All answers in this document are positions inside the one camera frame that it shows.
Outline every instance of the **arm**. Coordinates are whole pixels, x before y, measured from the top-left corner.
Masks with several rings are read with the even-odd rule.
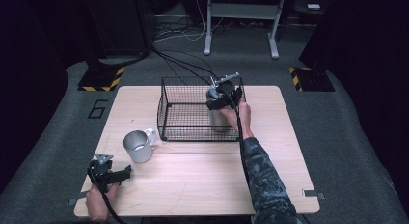
[[[113,183],[106,194],[111,205],[115,203],[119,183]],[[106,207],[105,201],[95,184],[92,184],[91,190],[87,193],[86,205],[88,215],[93,223],[108,223],[109,209]]]
[[[253,222],[255,224],[301,223],[296,217],[295,206],[291,203],[286,188],[267,152],[250,129],[250,105],[240,101],[238,109],[244,139],[243,158],[249,177],[250,195],[256,212]],[[220,112],[238,131],[235,111],[230,108],[223,108],[220,109]]]

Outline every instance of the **sleeve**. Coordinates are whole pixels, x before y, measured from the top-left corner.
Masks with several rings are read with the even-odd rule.
[[[256,212],[253,223],[301,223],[268,153],[256,138],[244,140],[243,158]]]

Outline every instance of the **basket wire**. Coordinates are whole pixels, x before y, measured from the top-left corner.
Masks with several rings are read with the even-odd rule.
[[[241,77],[231,79],[241,87]],[[163,141],[235,142],[238,133],[231,126],[211,126],[206,103],[210,77],[163,77],[157,111],[157,129]]]

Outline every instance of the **wooden table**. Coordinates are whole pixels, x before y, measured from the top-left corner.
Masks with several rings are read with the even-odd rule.
[[[252,131],[270,155],[298,213],[319,210],[314,190],[283,96],[275,86],[246,86],[252,106]],[[159,86],[120,87],[96,154],[112,154],[113,171],[131,164],[114,209],[119,216],[254,214],[237,142],[165,142],[157,138],[153,156],[133,163],[123,148],[126,134],[156,128]],[[87,177],[81,191],[91,182]],[[85,199],[74,209],[87,216]]]

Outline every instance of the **metal mug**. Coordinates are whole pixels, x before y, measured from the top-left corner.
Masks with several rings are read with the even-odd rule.
[[[126,134],[123,139],[123,147],[128,152],[130,158],[135,163],[147,162],[152,157],[153,142],[156,138],[156,131],[153,128],[134,130]]]
[[[210,87],[206,92],[206,100],[216,100],[218,99],[218,93],[216,89]],[[229,122],[225,115],[220,113],[218,110],[208,110],[208,118],[210,119],[211,129],[217,132],[225,132],[229,129]]]

